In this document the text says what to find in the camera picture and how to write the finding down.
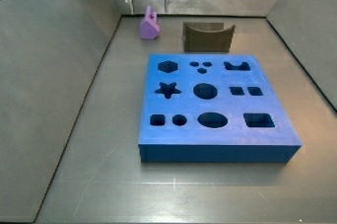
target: gray wall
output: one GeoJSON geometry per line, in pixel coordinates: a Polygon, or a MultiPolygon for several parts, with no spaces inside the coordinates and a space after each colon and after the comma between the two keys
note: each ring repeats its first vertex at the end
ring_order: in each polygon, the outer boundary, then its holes
{"type": "Polygon", "coordinates": [[[0,221],[35,218],[118,20],[111,0],[0,1],[0,221]]]}
{"type": "Polygon", "coordinates": [[[337,0],[279,0],[267,20],[337,110],[337,0]]]}

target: star-shaped hole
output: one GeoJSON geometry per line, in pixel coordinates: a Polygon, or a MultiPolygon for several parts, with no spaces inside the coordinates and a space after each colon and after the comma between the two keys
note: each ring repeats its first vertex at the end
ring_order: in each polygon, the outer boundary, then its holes
{"type": "Polygon", "coordinates": [[[170,84],[165,84],[163,82],[159,83],[159,88],[155,90],[157,94],[163,94],[166,99],[170,99],[173,94],[179,94],[181,90],[175,88],[175,82],[170,84]]]}

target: purple object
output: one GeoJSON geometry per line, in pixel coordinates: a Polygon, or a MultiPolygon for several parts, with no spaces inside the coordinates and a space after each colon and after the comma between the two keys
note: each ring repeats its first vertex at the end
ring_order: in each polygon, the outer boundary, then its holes
{"type": "Polygon", "coordinates": [[[145,17],[139,24],[139,36],[142,39],[154,39],[158,34],[159,26],[157,24],[157,13],[151,12],[151,8],[147,6],[145,17]]]}

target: rectangular hole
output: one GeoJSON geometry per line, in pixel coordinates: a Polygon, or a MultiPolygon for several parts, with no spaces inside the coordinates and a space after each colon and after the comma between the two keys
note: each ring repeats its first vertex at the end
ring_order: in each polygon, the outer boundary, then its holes
{"type": "Polygon", "coordinates": [[[239,95],[239,96],[245,95],[242,87],[233,86],[233,87],[229,87],[229,90],[230,90],[231,95],[239,95]]]}
{"type": "Polygon", "coordinates": [[[263,95],[259,87],[248,87],[247,91],[251,96],[262,96],[263,95]]]}
{"type": "Polygon", "coordinates": [[[153,114],[150,116],[150,125],[153,126],[165,125],[165,116],[162,114],[153,114]]]}
{"type": "Polygon", "coordinates": [[[267,113],[243,113],[247,127],[275,127],[267,113]]]}

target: dark gray table surface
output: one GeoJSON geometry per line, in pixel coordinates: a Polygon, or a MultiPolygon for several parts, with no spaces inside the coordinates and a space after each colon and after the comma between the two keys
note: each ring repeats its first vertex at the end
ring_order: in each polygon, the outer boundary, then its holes
{"type": "Polygon", "coordinates": [[[264,19],[161,17],[139,40],[123,17],[38,223],[337,221],[337,116],[264,19]],[[256,56],[303,146],[287,164],[142,164],[137,136],[149,53],[182,53],[182,22],[237,25],[231,53],[256,56]]]}

